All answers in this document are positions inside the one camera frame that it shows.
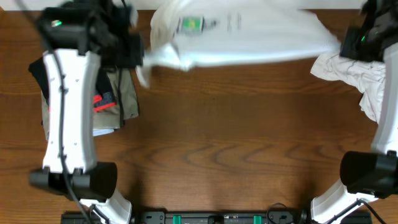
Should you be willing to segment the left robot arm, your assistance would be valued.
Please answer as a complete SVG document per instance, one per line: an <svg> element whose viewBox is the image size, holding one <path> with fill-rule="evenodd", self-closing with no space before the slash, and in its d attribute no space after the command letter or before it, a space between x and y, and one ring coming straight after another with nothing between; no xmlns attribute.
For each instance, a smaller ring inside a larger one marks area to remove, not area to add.
<svg viewBox="0 0 398 224"><path fill-rule="evenodd" d="M93 113L100 69L142 64L142 38L129 31L136 23L132 4L112 1L67 1L33 20L45 47L49 138L42 167L30 173L29 182L76 203L80 213L63 217L63 223L134 219L132 203L116 188L116 164L97 160Z"/></svg>

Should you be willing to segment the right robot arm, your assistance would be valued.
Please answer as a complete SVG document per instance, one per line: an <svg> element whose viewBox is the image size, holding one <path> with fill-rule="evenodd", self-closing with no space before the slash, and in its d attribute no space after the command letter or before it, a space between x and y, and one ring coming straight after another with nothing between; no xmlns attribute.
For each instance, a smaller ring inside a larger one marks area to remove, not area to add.
<svg viewBox="0 0 398 224"><path fill-rule="evenodd" d="M340 56L385 64L380 122L370 152L348 151L338 181L311 201L299 223L359 223L351 213L397 194L397 1L366 1L361 13L364 22L348 28Z"/></svg>

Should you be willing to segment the white printed t-shirt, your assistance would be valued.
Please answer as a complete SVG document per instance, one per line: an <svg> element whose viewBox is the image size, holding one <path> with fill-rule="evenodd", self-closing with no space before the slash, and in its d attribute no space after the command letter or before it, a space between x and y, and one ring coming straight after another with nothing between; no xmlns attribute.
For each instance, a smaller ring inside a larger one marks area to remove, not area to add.
<svg viewBox="0 0 398 224"><path fill-rule="evenodd" d="M150 49L136 68L146 88L155 66L186 72L311 58L340 47L315 14L274 1L165 1L150 28Z"/></svg>

